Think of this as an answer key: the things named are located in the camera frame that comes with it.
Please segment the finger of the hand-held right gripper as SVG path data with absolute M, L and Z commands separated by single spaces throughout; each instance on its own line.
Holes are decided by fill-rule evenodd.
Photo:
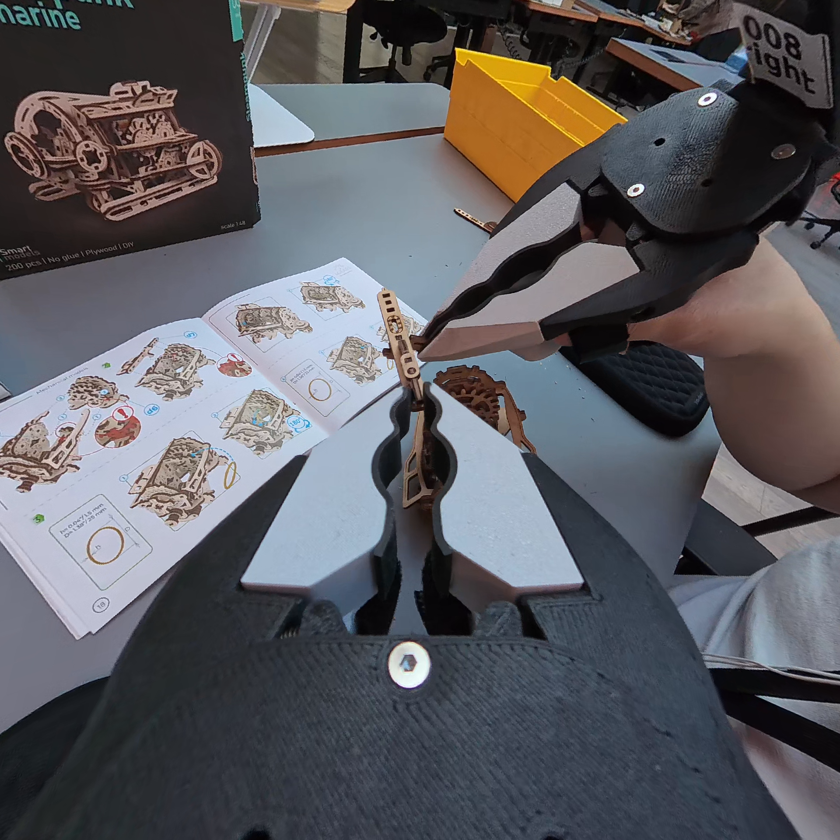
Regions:
M 444 306 L 422 334 L 433 341 L 452 321 L 477 313 L 525 276 L 546 270 L 581 242 L 581 195 L 561 184 L 507 226 L 497 226 Z
M 544 344 L 539 323 L 638 272 L 625 247 L 588 241 L 559 257 L 548 273 L 523 290 L 501 294 L 477 314 L 451 321 L 419 353 L 422 361 L 532 351 Z

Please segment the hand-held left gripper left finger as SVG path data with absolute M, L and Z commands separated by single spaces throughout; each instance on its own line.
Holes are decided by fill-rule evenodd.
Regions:
M 401 569 L 389 486 L 403 467 L 404 389 L 397 386 L 310 453 L 241 578 L 246 589 L 355 613 L 387 634 Z

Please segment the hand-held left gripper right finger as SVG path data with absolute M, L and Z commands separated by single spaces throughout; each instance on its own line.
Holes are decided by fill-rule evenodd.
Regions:
M 440 386 L 425 385 L 434 541 L 423 567 L 423 623 L 470 634 L 489 604 L 585 589 L 584 577 L 529 470 L 542 462 Z

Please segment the wooden model part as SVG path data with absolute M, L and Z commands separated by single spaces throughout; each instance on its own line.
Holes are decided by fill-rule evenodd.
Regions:
M 438 434 L 443 407 L 435 395 L 427 394 L 411 333 L 395 294 L 383 289 L 377 300 L 389 345 L 383 354 L 393 360 L 409 396 L 411 413 L 416 415 L 412 446 L 403 466 L 402 505 L 431 513 L 445 489 L 450 467 L 444 441 Z

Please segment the person's right forearm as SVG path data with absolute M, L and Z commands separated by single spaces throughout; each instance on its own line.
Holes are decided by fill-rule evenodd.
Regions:
M 838 338 L 803 287 L 794 320 L 769 347 L 704 358 L 707 392 L 721 440 L 742 467 L 838 512 Z

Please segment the wooden desk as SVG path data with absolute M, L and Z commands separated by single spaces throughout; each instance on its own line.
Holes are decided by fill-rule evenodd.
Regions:
M 684 50 L 611 38 L 605 51 L 677 91 L 709 88 L 720 81 L 733 86 L 744 81 L 725 64 Z

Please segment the grey desk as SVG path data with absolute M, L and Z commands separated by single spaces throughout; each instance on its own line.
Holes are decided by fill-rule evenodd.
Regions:
M 426 319 L 510 202 L 440 135 L 257 160 L 251 229 L 2 282 L 2 383 L 26 392 L 239 291 L 346 257 Z M 506 381 L 540 458 L 661 581 L 678 563 L 720 445 L 710 415 L 671 440 L 637 423 L 559 355 L 469 359 Z
M 434 83 L 258 86 L 314 132 L 314 141 L 255 150 L 289 154 L 442 133 L 449 90 Z

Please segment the person's right hand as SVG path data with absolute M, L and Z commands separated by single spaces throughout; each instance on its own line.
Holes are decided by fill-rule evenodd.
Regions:
M 796 272 L 761 237 L 745 266 L 709 280 L 684 306 L 632 324 L 629 338 L 704 358 L 750 354 L 782 334 L 804 298 Z

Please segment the yellow plastic bin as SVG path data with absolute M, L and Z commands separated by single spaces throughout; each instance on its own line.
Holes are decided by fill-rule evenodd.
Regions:
M 547 66 L 457 49 L 444 137 L 513 202 L 626 119 Z

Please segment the black office chair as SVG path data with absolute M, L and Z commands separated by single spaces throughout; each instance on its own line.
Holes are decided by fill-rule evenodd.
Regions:
M 409 66 L 413 47 L 436 43 L 448 32 L 440 14 L 417 2 L 365 2 L 363 21 L 374 29 L 383 46 L 392 48 L 387 66 L 360 68 L 363 82 L 406 82 L 396 67 L 397 51 L 401 50 L 402 63 Z
M 839 233 L 838 172 L 828 182 L 817 187 L 799 221 L 803 223 L 805 231 L 815 227 L 824 228 L 822 237 L 810 243 L 813 250 L 820 249 L 830 237 Z

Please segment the wooden submarine model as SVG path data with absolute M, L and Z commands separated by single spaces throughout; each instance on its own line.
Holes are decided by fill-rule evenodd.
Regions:
M 523 421 L 527 415 L 518 407 L 504 381 L 495 380 L 476 365 L 458 365 L 436 373 L 434 383 L 499 434 L 509 437 L 514 445 L 537 454 L 524 433 Z

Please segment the open instruction booklet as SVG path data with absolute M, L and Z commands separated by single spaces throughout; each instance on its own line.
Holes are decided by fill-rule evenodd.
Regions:
M 336 259 L 144 332 L 2 406 L 2 543 L 74 638 L 398 385 L 381 291 Z

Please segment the light grey flat pad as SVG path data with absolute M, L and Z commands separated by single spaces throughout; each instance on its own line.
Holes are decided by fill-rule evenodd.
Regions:
M 314 141 L 314 132 L 309 126 L 295 117 L 261 87 L 249 83 L 247 93 L 256 150 L 309 144 Z

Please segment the person's grey trouser leg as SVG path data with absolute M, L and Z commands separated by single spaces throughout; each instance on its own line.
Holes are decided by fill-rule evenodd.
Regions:
M 839 538 L 750 577 L 676 576 L 668 593 L 701 652 L 778 668 L 839 668 Z M 738 721 L 753 768 L 802 838 L 839 838 L 839 775 Z

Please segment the black model kit box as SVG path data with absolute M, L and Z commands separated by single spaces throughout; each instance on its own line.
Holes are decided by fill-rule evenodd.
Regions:
M 239 2 L 1 2 L 2 278 L 254 226 Z

